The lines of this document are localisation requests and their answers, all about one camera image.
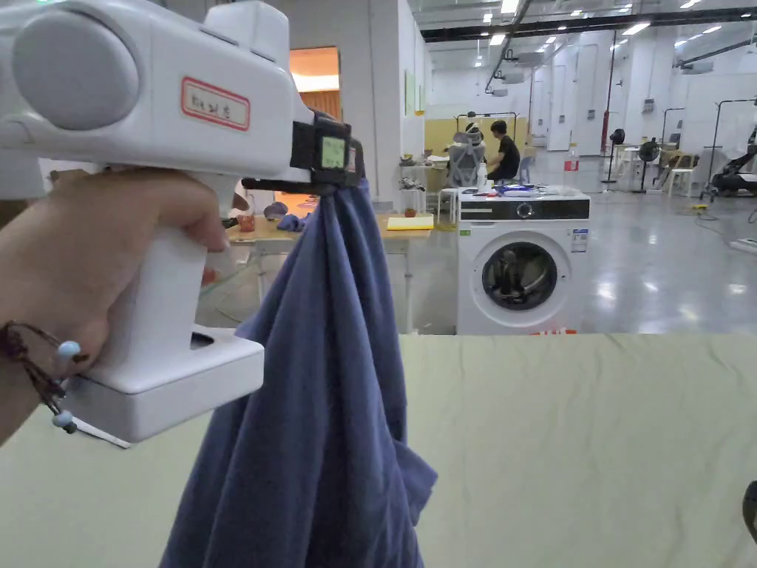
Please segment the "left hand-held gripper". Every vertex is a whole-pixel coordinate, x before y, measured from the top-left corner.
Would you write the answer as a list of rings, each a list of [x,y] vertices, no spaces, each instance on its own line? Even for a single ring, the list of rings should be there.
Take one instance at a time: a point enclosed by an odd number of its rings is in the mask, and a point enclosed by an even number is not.
[[[1,147],[13,157],[184,171],[228,212],[246,190],[355,186],[349,124],[303,103],[287,18],[261,1],[197,23],[150,1],[46,1],[1,11]],[[207,252],[160,229],[114,307],[96,364],[52,402],[142,442],[258,390],[264,349],[194,321]]]

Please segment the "person's left hand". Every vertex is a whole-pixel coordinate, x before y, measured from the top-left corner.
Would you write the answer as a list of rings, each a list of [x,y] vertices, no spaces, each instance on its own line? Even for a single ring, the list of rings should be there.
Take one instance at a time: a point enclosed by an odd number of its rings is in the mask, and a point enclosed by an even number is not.
[[[204,252],[229,246],[214,193],[185,173],[131,169],[62,183],[1,230],[2,322],[72,340],[92,361],[160,229]]]

